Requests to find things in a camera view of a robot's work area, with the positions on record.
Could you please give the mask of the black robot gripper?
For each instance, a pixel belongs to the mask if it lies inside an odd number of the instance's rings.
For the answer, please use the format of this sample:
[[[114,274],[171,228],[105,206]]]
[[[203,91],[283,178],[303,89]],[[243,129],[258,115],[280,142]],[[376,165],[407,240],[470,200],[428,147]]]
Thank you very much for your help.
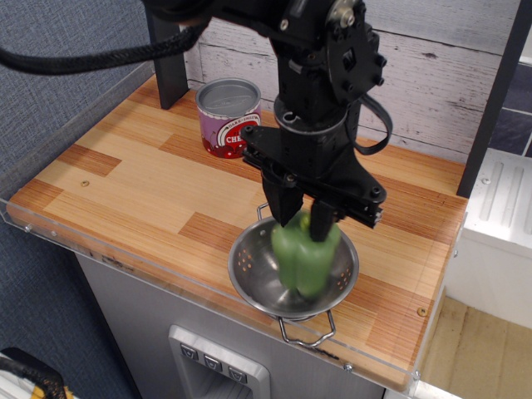
[[[323,131],[247,126],[240,135],[247,144],[244,161],[261,170],[269,208],[282,227],[301,209],[304,195],[315,199],[314,242],[324,242],[338,219],[370,228],[380,221],[387,192],[358,161],[342,122]]]

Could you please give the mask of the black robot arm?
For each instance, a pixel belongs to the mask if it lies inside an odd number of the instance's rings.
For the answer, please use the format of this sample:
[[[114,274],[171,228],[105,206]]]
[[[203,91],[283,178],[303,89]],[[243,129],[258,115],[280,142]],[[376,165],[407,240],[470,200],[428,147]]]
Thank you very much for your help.
[[[287,224],[313,198],[310,235],[327,237],[350,217],[373,226],[387,193],[357,161],[387,142],[357,143],[362,107],[387,130],[392,120],[369,96],[382,84],[386,59],[365,21],[361,1],[149,1],[157,17],[198,26],[212,18],[247,27],[270,40],[278,60],[277,126],[245,127],[244,160],[260,170],[275,220]]]

